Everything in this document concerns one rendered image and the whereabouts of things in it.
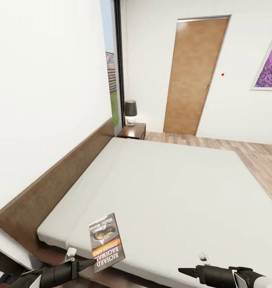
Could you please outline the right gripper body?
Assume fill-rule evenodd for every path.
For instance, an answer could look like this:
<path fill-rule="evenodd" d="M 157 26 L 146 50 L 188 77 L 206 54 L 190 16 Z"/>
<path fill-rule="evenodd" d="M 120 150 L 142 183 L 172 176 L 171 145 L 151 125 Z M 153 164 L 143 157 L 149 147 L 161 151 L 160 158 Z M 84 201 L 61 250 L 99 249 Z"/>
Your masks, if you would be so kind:
<path fill-rule="evenodd" d="M 201 284 L 206 284 L 207 286 L 214 288 L 225 288 L 222 280 L 220 267 L 211 265 L 197 266 Z"/>

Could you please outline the hardback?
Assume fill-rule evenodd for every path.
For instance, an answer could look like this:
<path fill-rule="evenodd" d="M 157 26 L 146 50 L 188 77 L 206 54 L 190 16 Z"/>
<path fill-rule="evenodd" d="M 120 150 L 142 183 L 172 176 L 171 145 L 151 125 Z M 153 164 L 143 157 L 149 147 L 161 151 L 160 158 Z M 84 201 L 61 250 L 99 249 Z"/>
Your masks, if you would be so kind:
<path fill-rule="evenodd" d="M 89 230 L 95 274 L 126 258 L 114 212 L 91 222 Z"/>

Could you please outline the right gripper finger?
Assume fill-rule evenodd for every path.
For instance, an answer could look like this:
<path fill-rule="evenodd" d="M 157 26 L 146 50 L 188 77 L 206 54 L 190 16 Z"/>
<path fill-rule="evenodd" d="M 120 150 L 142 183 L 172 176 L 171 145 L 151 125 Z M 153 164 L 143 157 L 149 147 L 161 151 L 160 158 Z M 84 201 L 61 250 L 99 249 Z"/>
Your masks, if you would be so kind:
<path fill-rule="evenodd" d="M 178 268 L 178 271 L 194 278 L 199 277 L 198 266 L 196 266 L 195 268 Z"/>

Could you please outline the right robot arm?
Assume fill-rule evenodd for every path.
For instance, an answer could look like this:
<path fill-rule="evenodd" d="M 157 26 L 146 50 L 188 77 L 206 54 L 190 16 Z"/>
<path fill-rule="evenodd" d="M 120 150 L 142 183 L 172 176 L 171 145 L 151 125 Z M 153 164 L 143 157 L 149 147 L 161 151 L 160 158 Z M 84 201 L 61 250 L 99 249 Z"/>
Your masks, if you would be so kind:
<path fill-rule="evenodd" d="M 195 268 L 178 268 L 178 271 L 199 278 L 201 284 L 214 288 L 272 288 L 272 278 L 254 272 L 247 267 L 220 268 L 211 266 L 206 252 L 201 252 L 198 257 L 201 265 Z"/>

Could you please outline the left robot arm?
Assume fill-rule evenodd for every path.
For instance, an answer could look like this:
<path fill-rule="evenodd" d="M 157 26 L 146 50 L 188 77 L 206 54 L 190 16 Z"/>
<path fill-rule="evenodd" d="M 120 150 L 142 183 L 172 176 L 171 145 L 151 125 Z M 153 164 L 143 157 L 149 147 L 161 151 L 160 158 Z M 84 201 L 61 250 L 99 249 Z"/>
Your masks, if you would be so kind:
<path fill-rule="evenodd" d="M 79 272 L 97 262 L 97 259 L 84 261 L 73 257 L 77 249 L 69 248 L 65 263 L 47 269 L 40 268 L 24 272 L 21 277 L 6 288 L 55 288 L 61 284 L 77 279 Z"/>

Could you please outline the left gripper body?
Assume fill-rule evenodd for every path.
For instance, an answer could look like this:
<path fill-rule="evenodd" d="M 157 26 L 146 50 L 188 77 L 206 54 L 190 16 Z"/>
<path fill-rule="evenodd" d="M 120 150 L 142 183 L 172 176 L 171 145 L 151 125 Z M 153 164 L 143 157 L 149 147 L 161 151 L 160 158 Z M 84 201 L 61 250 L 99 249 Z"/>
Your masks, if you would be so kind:
<path fill-rule="evenodd" d="M 68 261 L 55 266 L 54 269 L 54 288 L 77 279 L 77 260 Z"/>

